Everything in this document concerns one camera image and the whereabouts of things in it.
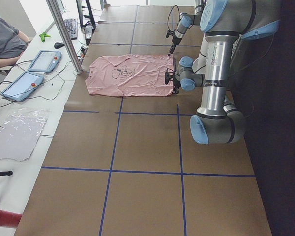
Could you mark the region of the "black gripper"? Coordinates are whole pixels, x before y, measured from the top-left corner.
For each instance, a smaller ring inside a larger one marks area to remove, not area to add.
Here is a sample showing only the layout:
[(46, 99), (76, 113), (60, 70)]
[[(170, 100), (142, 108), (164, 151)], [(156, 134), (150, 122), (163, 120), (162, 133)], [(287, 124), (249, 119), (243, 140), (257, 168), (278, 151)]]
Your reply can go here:
[(179, 38), (179, 37), (176, 37), (175, 35), (173, 35), (173, 38), (172, 38), (172, 45), (170, 46), (170, 49), (169, 49), (169, 51), (168, 51), (168, 56), (170, 57), (172, 54), (173, 54), (173, 52), (174, 52), (174, 50), (175, 50), (175, 46), (176, 45), (179, 45), (180, 43), (181, 43), (181, 38)]
[(169, 84), (169, 82), (173, 83), (172, 94), (179, 94), (179, 88), (181, 87), (180, 81), (176, 79), (175, 72), (173, 70), (166, 69), (165, 84)]

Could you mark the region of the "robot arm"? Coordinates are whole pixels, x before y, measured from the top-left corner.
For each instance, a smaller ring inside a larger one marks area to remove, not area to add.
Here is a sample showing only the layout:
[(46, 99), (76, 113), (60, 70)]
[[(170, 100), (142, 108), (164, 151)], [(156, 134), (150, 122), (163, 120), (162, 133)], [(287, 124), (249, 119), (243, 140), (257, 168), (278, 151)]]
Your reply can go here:
[(175, 72), (165, 74), (174, 91), (202, 87), (201, 105), (190, 119), (195, 142), (233, 143), (243, 137), (244, 115), (226, 95), (233, 44), (274, 35), (280, 8), (279, 0), (198, 0), (194, 13), (180, 13), (177, 28), (167, 31), (172, 38), (169, 54), (192, 26), (204, 34), (198, 58), (184, 56)]
[(194, 7), (194, 14), (180, 13), (179, 14), (179, 22), (177, 29), (175, 30), (167, 30), (166, 38), (172, 36), (172, 44), (168, 51), (168, 56), (171, 56), (175, 50), (176, 45), (179, 45), (182, 39), (184, 38), (187, 30), (191, 28), (193, 25), (199, 26), (200, 20), (202, 16), (202, 12), (206, 5), (205, 0), (196, 0)]

